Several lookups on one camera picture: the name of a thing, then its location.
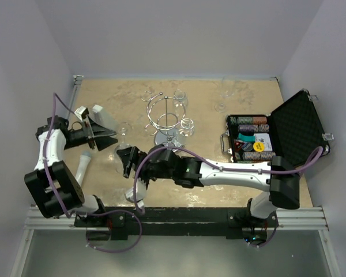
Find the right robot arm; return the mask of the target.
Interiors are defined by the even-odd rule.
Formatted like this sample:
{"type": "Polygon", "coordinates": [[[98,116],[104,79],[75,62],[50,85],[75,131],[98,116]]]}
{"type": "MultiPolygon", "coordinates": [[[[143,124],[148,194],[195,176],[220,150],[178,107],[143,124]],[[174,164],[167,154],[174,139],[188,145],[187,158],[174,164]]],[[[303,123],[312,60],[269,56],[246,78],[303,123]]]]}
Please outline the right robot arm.
{"type": "Polygon", "coordinates": [[[158,145],[148,153],[137,147],[116,152],[123,164],[123,176],[135,172],[133,187],[125,194],[136,210],[144,214],[150,181],[171,179],[175,184],[192,189],[213,185],[230,185],[260,190],[251,199],[245,213],[246,222],[257,227],[276,209],[295,210],[300,207],[299,174],[280,156],[270,162],[223,163],[204,159],[189,152],[177,155],[172,148],[158,145]]]}

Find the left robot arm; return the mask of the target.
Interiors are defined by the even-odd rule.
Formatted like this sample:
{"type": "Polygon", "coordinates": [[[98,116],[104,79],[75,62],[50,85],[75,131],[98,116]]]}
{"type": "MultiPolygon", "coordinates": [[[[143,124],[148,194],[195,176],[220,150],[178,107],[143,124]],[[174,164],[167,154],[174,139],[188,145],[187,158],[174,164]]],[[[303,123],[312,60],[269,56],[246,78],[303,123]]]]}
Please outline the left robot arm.
{"type": "Polygon", "coordinates": [[[69,129],[69,121],[57,115],[47,119],[47,125],[37,129],[40,143],[39,158],[34,170],[25,174],[24,182],[39,211],[45,218],[70,215],[72,212],[88,214],[94,226],[107,222],[108,212],[95,195],[85,195],[81,177],[75,177],[64,161],[64,151],[88,144],[102,151],[118,142],[116,131],[100,126],[91,119],[81,128],[69,129]]]}

